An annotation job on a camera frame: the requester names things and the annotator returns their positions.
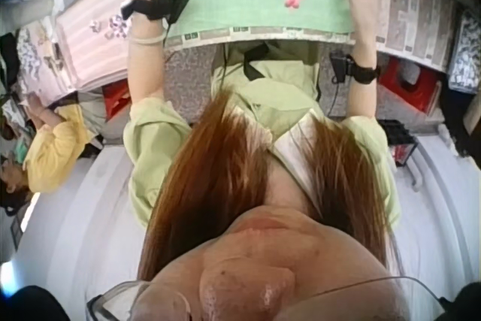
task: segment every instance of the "nose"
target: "nose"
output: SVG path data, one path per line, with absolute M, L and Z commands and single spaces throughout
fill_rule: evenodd
M 204 270 L 200 299 L 209 321 L 268 321 L 293 296 L 295 275 L 251 259 L 229 259 Z

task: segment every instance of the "black wristband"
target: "black wristband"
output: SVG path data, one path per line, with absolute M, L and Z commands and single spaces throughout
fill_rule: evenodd
M 145 15 L 148 20 L 160 20 L 168 17 L 171 11 L 171 0 L 132 0 L 121 9 L 124 20 L 134 12 Z
M 381 75 L 381 68 L 377 66 L 375 69 L 363 68 L 355 62 L 351 56 L 346 57 L 347 67 L 346 75 L 349 75 L 360 84 L 371 84 Z

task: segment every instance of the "pink surface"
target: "pink surface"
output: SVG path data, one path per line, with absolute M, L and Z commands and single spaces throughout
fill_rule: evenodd
M 112 33 L 109 19 L 120 13 L 125 1 L 79 0 L 57 18 L 59 46 L 76 89 L 112 76 L 125 77 L 128 41 L 115 36 L 106 38 Z M 98 32 L 92 29 L 92 23 L 100 24 Z

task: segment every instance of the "yellow shirt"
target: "yellow shirt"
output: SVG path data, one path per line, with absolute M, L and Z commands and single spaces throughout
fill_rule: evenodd
M 78 156 L 93 138 L 83 124 L 78 104 L 59 107 L 56 113 L 65 122 L 53 129 L 48 125 L 40 128 L 23 163 L 32 192 L 55 191 L 66 181 Z

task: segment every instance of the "eyeglasses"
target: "eyeglasses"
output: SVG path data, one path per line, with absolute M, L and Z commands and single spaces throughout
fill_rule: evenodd
M 87 308 L 94 321 L 202 321 L 192 318 L 183 295 L 143 281 L 121 283 L 89 301 Z M 315 295 L 282 310 L 274 321 L 360 321 L 370 317 L 434 321 L 443 313 L 435 294 L 417 279 L 387 277 Z

